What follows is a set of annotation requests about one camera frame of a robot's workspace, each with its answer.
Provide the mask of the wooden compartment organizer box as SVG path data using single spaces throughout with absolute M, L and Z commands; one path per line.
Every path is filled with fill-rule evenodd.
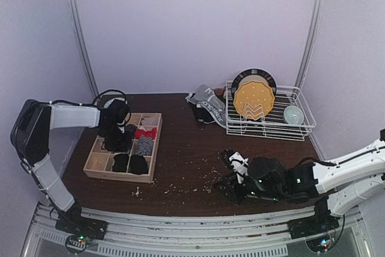
M 148 115 L 157 115 L 159 116 L 159 122 L 157 126 L 141 126 L 141 118 Z M 143 156 L 148 165 L 148 174 L 135 175 L 129 172 L 129 162 L 126 173 L 113 172 L 112 166 L 114 164 L 114 156 L 117 154 L 125 153 L 129 155 L 129 160 L 131 155 L 136 155 L 138 140 L 132 138 L 129 148 L 126 152 L 117 152 L 112 153 L 107 150 L 102 149 L 103 138 L 97 136 L 91 151 L 88 154 L 86 163 L 84 165 L 83 171 L 89 178 L 96 179 L 107 179 L 113 181 L 125 181 L 125 182 L 143 182 L 150 183 L 153 181 L 153 175 L 155 172 L 155 163 L 156 156 L 158 152 L 158 145 L 162 129 L 162 115 L 160 113 L 130 113 L 126 117 L 126 124 L 133 124 L 137 126 L 137 129 L 145 129 L 147 131 L 152 128 L 157 128 L 158 134 L 154 140 L 153 150 L 151 156 Z

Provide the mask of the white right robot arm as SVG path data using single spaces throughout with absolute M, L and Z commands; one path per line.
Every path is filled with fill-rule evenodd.
M 220 157 L 230 173 L 214 188 L 237 205 L 246 198 L 295 204 L 316 199 L 317 214 L 338 218 L 384 188 L 384 131 L 363 149 L 329 161 L 305 157 L 291 169 L 275 158 L 248 159 L 229 148 Z

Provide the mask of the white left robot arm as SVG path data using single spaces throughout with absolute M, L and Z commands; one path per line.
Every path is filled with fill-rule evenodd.
M 70 211 L 75 199 L 51 161 L 50 132 L 66 128 L 97 128 L 99 136 L 116 147 L 126 137 L 127 101 L 114 99 L 106 108 L 69 101 L 40 102 L 28 99 L 13 126 L 10 141 L 23 169 L 32 176 L 40 191 L 61 212 Z

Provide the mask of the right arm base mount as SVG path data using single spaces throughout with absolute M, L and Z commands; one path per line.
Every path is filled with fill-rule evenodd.
M 315 203 L 314 215 L 288 221 L 291 239 L 310 237 L 306 240 L 306 245 L 310 251 L 317 254 L 330 251 L 340 238 L 330 236 L 330 231 L 336 234 L 340 218 L 331 215 L 327 199 L 325 197 Z

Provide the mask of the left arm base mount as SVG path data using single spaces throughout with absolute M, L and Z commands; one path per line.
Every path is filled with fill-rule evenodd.
M 104 240 L 108 222 L 82 216 L 82 206 L 78 202 L 67 211 L 53 206 L 58 213 L 55 228 L 69 234 L 64 241 L 69 253 L 78 256 L 92 246 L 95 240 Z

